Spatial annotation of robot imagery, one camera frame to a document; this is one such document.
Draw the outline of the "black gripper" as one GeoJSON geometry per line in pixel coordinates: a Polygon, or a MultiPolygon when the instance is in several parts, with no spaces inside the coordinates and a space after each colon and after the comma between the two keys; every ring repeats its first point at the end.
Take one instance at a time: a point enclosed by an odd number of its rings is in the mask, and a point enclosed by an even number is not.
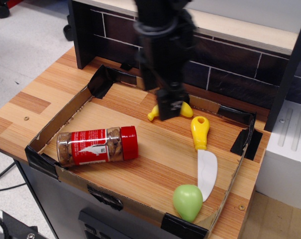
{"type": "Polygon", "coordinates": [[[151,27],[136,21],[134,28],[142,48],[137,59],[146,90],[157,87],[157,103],[161,121],[178,117],[182,103],[189,103],[182,82],[182,69],[195,51],[195,25],[185,9],[177,12],[165,26],[151,27]]]}

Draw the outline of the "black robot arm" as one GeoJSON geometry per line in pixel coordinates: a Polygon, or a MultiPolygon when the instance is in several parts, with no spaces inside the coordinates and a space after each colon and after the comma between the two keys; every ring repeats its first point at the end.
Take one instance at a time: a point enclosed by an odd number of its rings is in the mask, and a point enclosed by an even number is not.
{"type": "Polygon", "coordinates": [[[187,0],[137,0],[137,58],[147,90],[157,89],[160,120],[177,117],[187,100],[183,68],[195,51],[196,26],[187,0]]]}

